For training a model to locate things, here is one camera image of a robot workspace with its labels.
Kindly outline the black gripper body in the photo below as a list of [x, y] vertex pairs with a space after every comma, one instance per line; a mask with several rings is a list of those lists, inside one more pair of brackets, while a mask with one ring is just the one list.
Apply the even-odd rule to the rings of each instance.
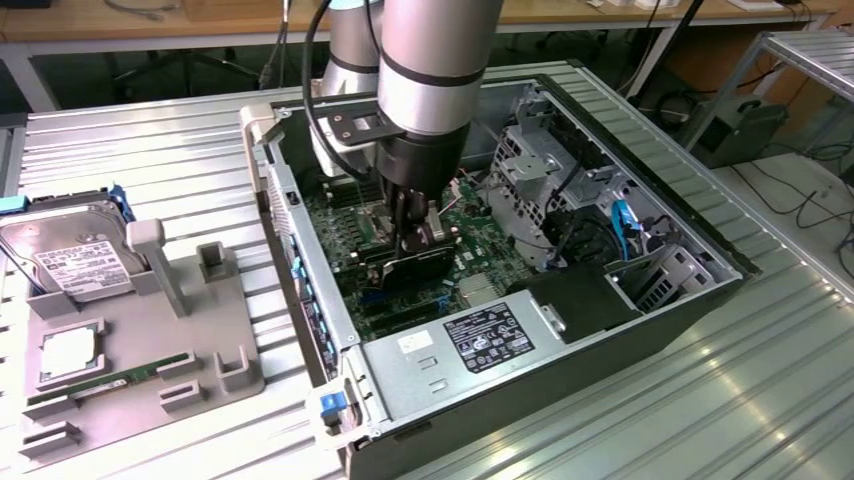
[[382, 177], [394, 185], [423, 194], [439, 194], [454, 178], [469, 138], [470, 126], [442, 135], [402, 135], [378, 141], [377, 160]]

